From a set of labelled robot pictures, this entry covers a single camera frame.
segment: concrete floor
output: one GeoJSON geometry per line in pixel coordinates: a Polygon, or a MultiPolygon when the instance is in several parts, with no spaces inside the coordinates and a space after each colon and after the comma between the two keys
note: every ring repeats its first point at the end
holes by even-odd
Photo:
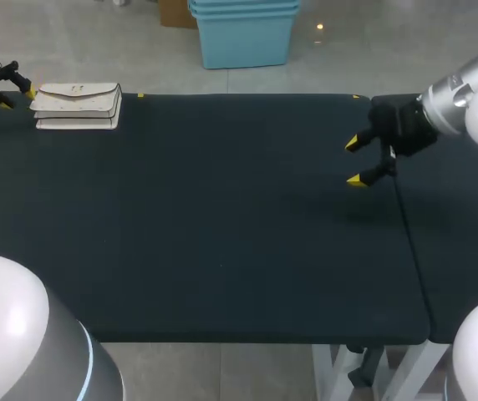
{"type": "MultiPolygon", "coordinates": [[[[197,31],[162,28],[157,5],[144,0],[125,8],[110,0],[0,0],[0,44],[2,61],[18,60],[36,84],[118,81],[127,92],[152,94],[420,92],[478,53],[478,2],[303,0],[289,63],[263,69],[204,70],[197,31]]],[[[106,347],[130,401],[315,398],[308,346],[106,347]]]]}

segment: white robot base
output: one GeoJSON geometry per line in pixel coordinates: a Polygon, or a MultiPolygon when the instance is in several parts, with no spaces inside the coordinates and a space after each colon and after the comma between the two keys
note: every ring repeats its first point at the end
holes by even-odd
{"type": "Polygon", "coordinates": [[[0,401],[127,401],[113,359],[28,269],[0,257],[0,401]]]}

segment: table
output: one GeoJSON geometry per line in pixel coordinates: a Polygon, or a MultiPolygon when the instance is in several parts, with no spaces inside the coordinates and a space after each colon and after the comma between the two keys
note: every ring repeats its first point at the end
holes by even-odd
{"type": "Polygon", "coordinates": [[[0,255],[100,341],[419,344],[394,185],[352,95],[126,94],[115,131],[0,110],[0,255]]]}
{"type": "MultiPolygon", "coordinates": [[[[379,96],[373,103],[403,104],[415,96],[379,96]]],[[[397,186],[430,313],[430,345],[451,344],[478,306],[478,145],[468,135],[441,137],[399,160],[398,170],[397,186]]],[[[443,353],[446,347],[436,349],[443,353]]]]}

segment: stacked storage bin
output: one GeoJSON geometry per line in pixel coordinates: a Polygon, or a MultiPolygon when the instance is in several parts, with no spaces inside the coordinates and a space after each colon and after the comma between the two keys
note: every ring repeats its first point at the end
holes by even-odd
{"type": "Polygon", "coordinates": [[[207,69],[285,64],[300,0],[188,0],[207,69]]]}

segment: cardboard box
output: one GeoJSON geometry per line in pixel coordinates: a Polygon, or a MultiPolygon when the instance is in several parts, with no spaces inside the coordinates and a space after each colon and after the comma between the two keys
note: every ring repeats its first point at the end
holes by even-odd
{"type": "Polygon", "coordinates": [[[198,28],[187,0],[159,0],[161,25],[174,28],[198,28]]]}

